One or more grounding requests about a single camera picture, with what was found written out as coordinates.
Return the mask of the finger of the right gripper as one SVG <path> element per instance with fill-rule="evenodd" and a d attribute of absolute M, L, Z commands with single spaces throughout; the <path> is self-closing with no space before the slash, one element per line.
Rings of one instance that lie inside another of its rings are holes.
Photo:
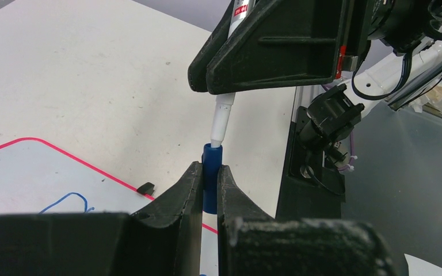
<path fill-rule="evenodd" d="M 223 17 L 188 67 L 188 83 L 192 91 L 205 93 L 207 67 L 228 39 L 234 1 L 230 1 Z"/>
<path fill-rule="evenodd" d="M 213 95 L 336 76 L 348 1 L 259 1 L 207 66 Z"/>

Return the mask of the blue whiteboard marker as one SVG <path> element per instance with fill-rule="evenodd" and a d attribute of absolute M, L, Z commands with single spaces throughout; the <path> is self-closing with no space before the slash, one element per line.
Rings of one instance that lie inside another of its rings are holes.
<path fill-rule="evenodd" d="M 255 0 L 234 1 L 227 35 L 228 39 L 231 37 L 236 28 L 240 26 L 241 22 L 253 10 L 255 4 Z M 222 142 L 226 135 L 228 121 L 231 113 L 231 108 L 234 104 L 234 100 L 235 93 L 227 93 L 216 96 L 215 112 L 210 135 L 211 148 L 219 148 L 222 145 Z"/>

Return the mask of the pink-framed whiteboard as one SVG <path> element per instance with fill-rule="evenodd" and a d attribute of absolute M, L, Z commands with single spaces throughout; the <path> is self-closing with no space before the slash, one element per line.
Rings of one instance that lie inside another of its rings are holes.
<path fill-rule="evenodd" d="M 0 275 L 138 275 L 132 214 L 153 200 L 44 140 L 0 145 Z M 217 274 L 202 224 L 199 275 Z"/>

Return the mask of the blue marker cap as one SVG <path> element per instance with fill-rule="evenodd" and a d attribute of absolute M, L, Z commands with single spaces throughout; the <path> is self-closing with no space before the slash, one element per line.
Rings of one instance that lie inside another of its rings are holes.
<path fill-rule="evenodd" d="M 203 211 L 217 214 L 217 181 L 222 166 L 223 147 L 213 148 L 210 143 L 204 145 L 201 156 L 203 170 Z"/>

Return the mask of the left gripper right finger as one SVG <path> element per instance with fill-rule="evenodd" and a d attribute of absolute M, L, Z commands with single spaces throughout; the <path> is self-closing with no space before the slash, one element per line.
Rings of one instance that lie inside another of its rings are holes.
<path fill-rule="evenodd" d="M 274 217 L 262 210 L 236 184 L 231 168 L 222 165 L 216 180 L 216 211 L 218 226 L 219 275 L 230 272 L 230 254 L 239 243 L 238 232 L 244 223 L 273 221 Z"/>

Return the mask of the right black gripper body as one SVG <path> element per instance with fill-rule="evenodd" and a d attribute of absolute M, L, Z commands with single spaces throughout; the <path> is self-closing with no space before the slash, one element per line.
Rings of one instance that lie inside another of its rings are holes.
<path fill-rule="evenodd" d="M 343 71 L 356 70 L 366 48 L 372 18 L 372 1 L 344 2 L 347 7 L 335 79 L 340 79 Z"/>

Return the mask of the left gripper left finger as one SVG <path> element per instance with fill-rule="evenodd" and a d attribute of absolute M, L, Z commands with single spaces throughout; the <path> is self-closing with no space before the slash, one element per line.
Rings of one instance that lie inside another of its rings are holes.
<path fill-rule="evenodd" d="M 199 275 L 203 172 L 192 162 L 180 179 L 132 214 L 139 230 L 128 249 L 138 275 Z"/>

